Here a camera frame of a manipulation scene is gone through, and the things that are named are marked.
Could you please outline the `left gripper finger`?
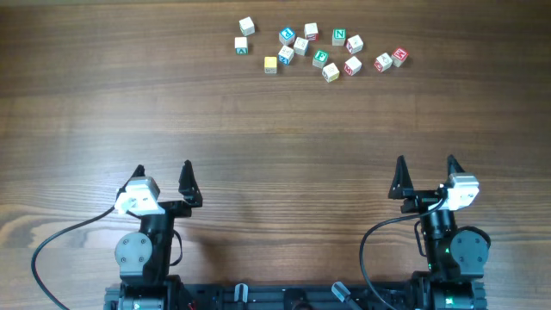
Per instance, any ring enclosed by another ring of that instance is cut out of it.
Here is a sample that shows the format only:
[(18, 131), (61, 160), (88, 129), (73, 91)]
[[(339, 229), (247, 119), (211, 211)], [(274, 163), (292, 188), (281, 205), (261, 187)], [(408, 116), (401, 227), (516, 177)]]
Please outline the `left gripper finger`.
[(126, 191), (126, 186), (128, 183), (135, 177), (143, 177), (145, 175), (145, 167), (142, 164), (139, 164), (134, 170), (133, 174), (127, 179), (122, 187), (119, 188), (119, 193)]
[(203, 198), (195, 180), (195, 174), (190, 160), (184, 162), (178, 182), (178, 192), (183, 196), (183, 200), (191, 208), (200, 208), (203, 203)]

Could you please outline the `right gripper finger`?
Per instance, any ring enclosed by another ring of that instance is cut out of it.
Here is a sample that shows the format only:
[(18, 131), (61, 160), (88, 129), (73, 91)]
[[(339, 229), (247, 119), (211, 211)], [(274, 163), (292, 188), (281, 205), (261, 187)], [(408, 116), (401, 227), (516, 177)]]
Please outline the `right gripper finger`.
[(397, 158), (393, 181), (387, 197), (393, 200), (414, 197), (414, 187), (403, 155)]
[(465, 172), (453, 154), (447, 157), (447, 172), (448, 176)]

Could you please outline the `yellow letter K block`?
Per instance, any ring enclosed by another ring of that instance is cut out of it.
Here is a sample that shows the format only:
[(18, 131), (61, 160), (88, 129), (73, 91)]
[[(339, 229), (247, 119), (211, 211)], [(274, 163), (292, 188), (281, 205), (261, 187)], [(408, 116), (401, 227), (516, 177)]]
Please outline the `yellow letter K block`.
[(265, 57), (264, 58), (264, 72), (266, 74), (276, 74), (277, 73), (277, 57)]

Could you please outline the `green letter F block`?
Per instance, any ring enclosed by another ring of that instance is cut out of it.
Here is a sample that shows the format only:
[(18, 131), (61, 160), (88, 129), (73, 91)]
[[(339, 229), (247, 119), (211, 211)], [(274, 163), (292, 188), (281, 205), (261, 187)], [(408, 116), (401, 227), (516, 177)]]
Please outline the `green letter F block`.
[(328, 53), (324, 50), (318, 50), (313, 55), (313, 66), (323, 69), (328, 60)]

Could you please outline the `white block blue side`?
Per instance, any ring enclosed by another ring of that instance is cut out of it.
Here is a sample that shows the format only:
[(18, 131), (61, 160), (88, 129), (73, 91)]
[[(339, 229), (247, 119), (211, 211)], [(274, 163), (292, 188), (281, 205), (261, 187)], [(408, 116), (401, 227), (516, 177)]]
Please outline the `white block blue side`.
[(284, 65), (289, 65), (294, 57), (294, 49), (289, 46), (282, 46), (277, 58)]

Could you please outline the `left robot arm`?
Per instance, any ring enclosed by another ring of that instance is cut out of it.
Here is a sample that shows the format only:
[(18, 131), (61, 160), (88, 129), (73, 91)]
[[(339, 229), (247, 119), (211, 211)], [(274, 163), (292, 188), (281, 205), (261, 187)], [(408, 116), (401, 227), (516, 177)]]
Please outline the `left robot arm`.
[(190, 161), (185, 161), (178, 181), (177, 201), (158, 201), (160, 189), (139, 165), (119, 189), (115, 210), (140, 220), (137, 232), (123, 236), (115, 247), (121, 284), (109, 288), (104, 308), (114, 310), (195, 309), (195, 301), (179, 276), (169, 274), (172, 240), (179, 239), (174, 222), (189, 218), (193, 208), (202, 206), (202, 195)]

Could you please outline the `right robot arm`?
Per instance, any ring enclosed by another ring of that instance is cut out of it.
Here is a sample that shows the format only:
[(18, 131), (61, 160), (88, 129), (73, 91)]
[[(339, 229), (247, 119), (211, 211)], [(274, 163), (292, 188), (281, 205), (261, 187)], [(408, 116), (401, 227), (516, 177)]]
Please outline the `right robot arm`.
[(483, 282), (491, 239), (474, 226), (458, 227), (455, 212), (470, 206), (479, 194), (479, 181), (454, 156), (447, 158), (447, 180), (434, 190), (415, 190), (405, 158), (397, 164), (388, 197), (402, 200), (403, 214), (418, 214), (414, 232), (429, 270), (416, 271), (406, 289), (410, 309), (487, 308)]

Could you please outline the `red letter M block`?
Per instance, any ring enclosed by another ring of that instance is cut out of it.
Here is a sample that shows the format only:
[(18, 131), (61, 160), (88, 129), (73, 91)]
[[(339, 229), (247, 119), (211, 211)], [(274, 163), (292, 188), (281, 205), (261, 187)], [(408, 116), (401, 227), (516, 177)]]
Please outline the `red letter M block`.
[(401, 67), (406, 59), (408, 58), (409, 53), (402, 47), (397, 47), (391, 55), (393, 65), (396, 67)]

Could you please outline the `white block red number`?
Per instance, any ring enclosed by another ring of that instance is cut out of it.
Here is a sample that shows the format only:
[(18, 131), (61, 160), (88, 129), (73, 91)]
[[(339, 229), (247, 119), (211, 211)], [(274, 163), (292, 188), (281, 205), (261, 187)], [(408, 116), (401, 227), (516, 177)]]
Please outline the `white block red number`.
[(385, 70), (391, 68), (392, 65), (393, 60), (387, 53), (383, 53), (375, 58), (374, 67), (378, 72), (384, 72)]

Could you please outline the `white block red letter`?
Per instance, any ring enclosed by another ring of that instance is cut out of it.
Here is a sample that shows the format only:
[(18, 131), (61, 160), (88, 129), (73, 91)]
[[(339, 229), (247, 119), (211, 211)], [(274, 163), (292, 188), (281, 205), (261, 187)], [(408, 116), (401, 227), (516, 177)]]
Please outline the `white block red letter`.
[(361, 68), (362, 62), (356, 56), (351, 57), (344, 63), (344, 71), (350, 76), (356, 75)]

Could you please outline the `white block yellow side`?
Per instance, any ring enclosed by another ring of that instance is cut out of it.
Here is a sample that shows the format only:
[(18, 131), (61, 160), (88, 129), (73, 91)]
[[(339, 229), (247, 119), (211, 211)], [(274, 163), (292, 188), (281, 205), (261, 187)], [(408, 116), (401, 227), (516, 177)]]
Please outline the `white block yellow side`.
[(327, 83), (336, 80), (337, 78), (339, 78), (339, 75), (340, 71), (334, 63), (330, 63), (322, 69), (322, 76)]

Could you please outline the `white block red picture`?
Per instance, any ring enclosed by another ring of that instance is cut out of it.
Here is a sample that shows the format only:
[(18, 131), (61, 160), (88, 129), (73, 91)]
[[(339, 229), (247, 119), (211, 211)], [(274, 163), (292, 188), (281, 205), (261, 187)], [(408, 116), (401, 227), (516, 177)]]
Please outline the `white block red picture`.
[(359, 34), (350, 37), (345, 43), (345, 47), (351, 55), (360, 52), (363, 46), (364, 42)]

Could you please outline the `white block green side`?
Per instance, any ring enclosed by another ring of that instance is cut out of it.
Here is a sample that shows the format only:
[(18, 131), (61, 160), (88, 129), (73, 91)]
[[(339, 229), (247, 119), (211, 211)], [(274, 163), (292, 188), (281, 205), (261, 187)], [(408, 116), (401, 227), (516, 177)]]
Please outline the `white block green side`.
[(247, 38), (236, 37), (234, 39), (234, 48), (237, 55), (246, 55), (249, 52)]

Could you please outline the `green letter N block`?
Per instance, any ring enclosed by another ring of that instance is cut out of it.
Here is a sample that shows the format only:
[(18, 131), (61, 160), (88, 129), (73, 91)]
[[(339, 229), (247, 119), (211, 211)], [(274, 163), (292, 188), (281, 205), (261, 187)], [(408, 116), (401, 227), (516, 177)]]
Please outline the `green letter N block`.
[(335, 47), (343, 46), (346, 41), (346, 29), (334, 28), (332, 31), (331, 44)]

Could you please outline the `plain white wooden block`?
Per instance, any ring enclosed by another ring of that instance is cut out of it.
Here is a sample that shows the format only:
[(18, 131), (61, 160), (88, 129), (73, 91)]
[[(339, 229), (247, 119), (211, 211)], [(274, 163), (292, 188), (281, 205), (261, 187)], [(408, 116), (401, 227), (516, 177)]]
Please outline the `plain white wooden block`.
[(248, 36), (255, 33), (255, 24), (250, 16), (239, 20), (238, 25), (243, 36)]

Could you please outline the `white block grey picture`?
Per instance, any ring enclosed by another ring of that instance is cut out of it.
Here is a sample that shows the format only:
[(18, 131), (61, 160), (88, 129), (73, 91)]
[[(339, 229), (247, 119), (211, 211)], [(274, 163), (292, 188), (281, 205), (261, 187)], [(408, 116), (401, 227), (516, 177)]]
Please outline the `white block grey picture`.
[(305, 56), (308, 49), (309, 41), (301, 37), (297, 37), (294, 41), (294, 53), (300, 56)]

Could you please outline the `blue letter P block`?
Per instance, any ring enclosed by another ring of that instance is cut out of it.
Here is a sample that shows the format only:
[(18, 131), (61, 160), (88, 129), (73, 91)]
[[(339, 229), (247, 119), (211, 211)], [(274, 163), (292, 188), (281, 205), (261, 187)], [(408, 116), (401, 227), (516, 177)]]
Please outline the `blue letter P block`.
[(296, 38), (296, 33), (295, 31), (293, 31), (292, 28), (286, 27), (279, 32), (279, 41), (284, 46), (292, 45), (295, 41), (295, 38)]

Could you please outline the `white block red side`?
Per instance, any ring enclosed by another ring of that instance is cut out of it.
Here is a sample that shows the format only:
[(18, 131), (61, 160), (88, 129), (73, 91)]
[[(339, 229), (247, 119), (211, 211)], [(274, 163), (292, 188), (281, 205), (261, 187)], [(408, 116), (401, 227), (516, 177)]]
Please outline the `white block red side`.
[(310, 41), (316, 41), (319, 39), (319, 29), (316, 22), (307, 23), (304, 26), (305, 38)]

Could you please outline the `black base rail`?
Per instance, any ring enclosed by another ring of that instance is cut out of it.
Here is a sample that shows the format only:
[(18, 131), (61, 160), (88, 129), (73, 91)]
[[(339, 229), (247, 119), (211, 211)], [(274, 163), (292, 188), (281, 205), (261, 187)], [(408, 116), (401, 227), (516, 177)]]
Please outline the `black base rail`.
[(107, 288), (105, 309), (465, 309), (487, 310), (484, 284), (415, 282), (377, 282), (375, 295), (363, 285), (346, 287), (343, 297), (330, 286), (236, 286), (217, 284), (185, 285), (176, 301), (155, 290), (121, 292)]

